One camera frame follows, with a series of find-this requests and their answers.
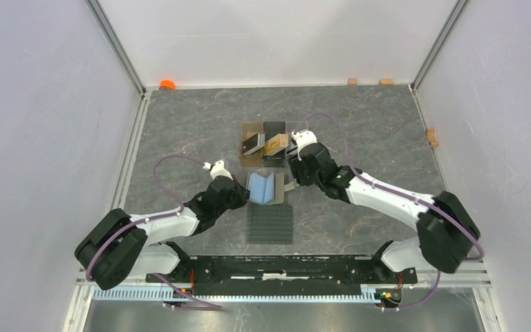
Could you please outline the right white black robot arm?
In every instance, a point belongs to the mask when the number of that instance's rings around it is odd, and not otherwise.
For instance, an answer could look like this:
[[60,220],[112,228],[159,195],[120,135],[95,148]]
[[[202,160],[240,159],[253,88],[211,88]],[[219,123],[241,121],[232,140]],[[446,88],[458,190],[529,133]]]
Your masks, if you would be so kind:
[[386,242],[373,256],[372,274],[389,282],[409,268],[433,268],[453,274],[481,235],[451,192],[419,194],[383,183],[349,165],[339,166],[319,142],[292,147],[288,165],[298,186],[314,185],[328,198],[377,210],[415,231],[403,241]]

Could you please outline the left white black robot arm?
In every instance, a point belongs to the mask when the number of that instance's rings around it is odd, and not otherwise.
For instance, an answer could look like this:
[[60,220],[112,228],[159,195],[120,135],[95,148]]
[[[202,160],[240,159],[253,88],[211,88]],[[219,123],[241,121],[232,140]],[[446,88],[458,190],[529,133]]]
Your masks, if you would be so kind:
[[209,230],[228,210],[244,207],[249,196],[235,177],[217,176],[183,207],[141,215],[113,209],[80,242],[74,256],[86,278],[102,290],[151,273],[181,282],[189,274],[189,262],[167,245],[168,240]]

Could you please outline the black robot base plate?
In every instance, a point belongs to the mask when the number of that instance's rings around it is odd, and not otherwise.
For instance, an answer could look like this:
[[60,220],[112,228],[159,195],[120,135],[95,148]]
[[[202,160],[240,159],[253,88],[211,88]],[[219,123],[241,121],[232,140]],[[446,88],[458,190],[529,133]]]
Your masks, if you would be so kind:
[[356,255],[195,256],[165,279],[194,295],[359,295],[362,285],[416,284],[415,268],[395,273],[379,259]]

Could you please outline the grey blue card holder wallet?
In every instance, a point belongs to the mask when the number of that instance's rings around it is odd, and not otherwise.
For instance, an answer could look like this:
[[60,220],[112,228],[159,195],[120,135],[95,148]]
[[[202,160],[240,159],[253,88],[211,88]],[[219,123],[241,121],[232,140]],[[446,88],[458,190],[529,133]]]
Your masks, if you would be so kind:
[[271,173],[268,176],[251,173],[246,185],[249,191],[249,201],[258,205],[282,204],[286,193],[297,187],[295,180],[286,182],[286,176],[281,172]]

